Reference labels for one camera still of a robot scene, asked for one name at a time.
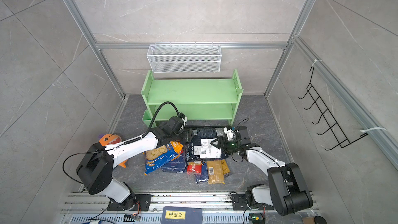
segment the white label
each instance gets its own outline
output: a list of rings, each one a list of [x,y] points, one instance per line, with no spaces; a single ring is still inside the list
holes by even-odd
[[[200,154],[201,154],[201,149],[202,149],[201,146],[195,146],[195,147],[193,148],[193,154],[194,154],[195,156],[200,155]]]
[[[203,138],[201,139],[202,142],[202,149],[200,151],[200,157],[201,158],[217,158],[221,157],[221,149],[217,149],[216,147],[211,145],[211,141],[215,140],[215,138],[212,139],[207,139]]]

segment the wall hook rack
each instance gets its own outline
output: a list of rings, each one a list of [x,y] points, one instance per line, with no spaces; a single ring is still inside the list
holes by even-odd
[[[337,145],[333,146],[333,147],[330,148],[330,149],[325,149],[325,150],[330,151],[330,150],[336,148],[337,146],[340,146],[341,148],[344,148],[344,147],[346,147],[346,146],[348,146],[348,145],[350,145],[350,144],[353,144],[354,142],[360,140],[361,138],[367,136],[368,134],[367,134],[367,133],[364,133],[364,134],[360,135],[359,138],[357,138],[357,139],[354,140],[354,141],[350,141],[350,140],[347,138],[347,136],[346,136],[346,134],[344,133],[343,129],[340,127],[339,123],[337,122],[337,120],[336,120],[335,117],[333,116],[332,112],[329,110],[329,107],[325,104],[324,100],[322,99],[322,97],[319,95],[319,93],[316,91],[316,89],[314,88],[314,86],[313,86],[312,83],[311,83],[311,81],[312,81],[312,76],[313,76],[313,74],[314,74],[314,67],[311,67],[311,68],[310,68],[310,73],[311,73],[311,78],[310,78],[310,82],[309,82],[308,86],[306,87],[306,93],[304,94],[303,97],[301,97],[301,98],[298,97],[298,98],[299,98],[299,99],[303,99],[304,97],[306,97],[307,94],[310,95],[311,98],[312,98],[312,100],[313,100],[314,102],[312,103],[312,105],[311,105],[310,107],[308,107],[308,108],[305,108],[305,107],[304,107],[304,109],[305,109],[305,110],[309,110],[311,107],[313,107],[314,105],[316,105],[316,107],[318,108],[319,112],[321,113],[321,116],[319,117],[318,121],[317,121],[316,123],[314,123],[314,122],[312,122],[312,123],[313,123],[313,124],[319,124],[319,122],[321,121],[321,119],[322,119],[322,117],[323,117],[323,118],[325,119],[326,123],[328,124],[329,128],[328,128],[326,131],[324,131],[323,133],[317,133],[317,135],[323,135],[323,134],[325,134],[326,132],[328,132],[328,131],[330,130],[330,131],[333,133],[333,136],[336,138]],[[315,91],[315,93],[317,94],[317,96],[316,96],[316,95],[315,95],[315,96],[312,95],[311,92],[310,92],[310,89],[313,89],[313,90]],[[321,108],[319,107],[319,105],[318,105],[318,103],[317,103],[317,101],[319,102],[319,100],[321,100],[321,102],[325,105],[325,107],[326,107],[326,110],[325,110],[325,111],[322,111]],[[332,116],[332,118],[333,118],[333,120],[334,120],[334,124],[330,125],[331,123],[329,123],[329,121],[328,121],[328,120],[326,119],[326,117],[325,117],[325,114],[326,114],[326,113],[328,113],[328,114],[330,114],[330,115]],[[337,125],[337,127],[340,129],[340,131],[343,133],[343,135],[344,135],[344,140],[341,141],[341,142],[340,142],[339,139],[337,138],[335,131],[332,129],[332,128],[333,128],[334,126],[336,126],[336,125]]]

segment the orange plush toy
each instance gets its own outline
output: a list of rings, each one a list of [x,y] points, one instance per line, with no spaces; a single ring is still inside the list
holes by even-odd
[[[116,144],[121,141],[122,138],[120,136],[117,136],[116,134],[106,134],[99,140],[99,143],[102,144],[103,146],[106,146],[108,144]],[[123,168],[126,168],[125,162],[127,162],[127,160],[119,163],[118,165]]]

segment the book cover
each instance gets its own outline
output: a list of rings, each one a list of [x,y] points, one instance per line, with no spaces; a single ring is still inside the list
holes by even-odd
[[[202,224],[200,208],[164,207],[161,224]]]

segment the green wooden shelf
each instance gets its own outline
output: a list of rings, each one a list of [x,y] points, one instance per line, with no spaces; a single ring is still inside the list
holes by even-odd
[[[228,120],[232,125],[243,89],[235,69],[231,79],[158,79],[149,70],[142,87],[147,105],[142,120],[150,124],[153,114],[165,101],[173,102],[188,120]],[[157,121],[175,116],[171,105],[158,112]]]

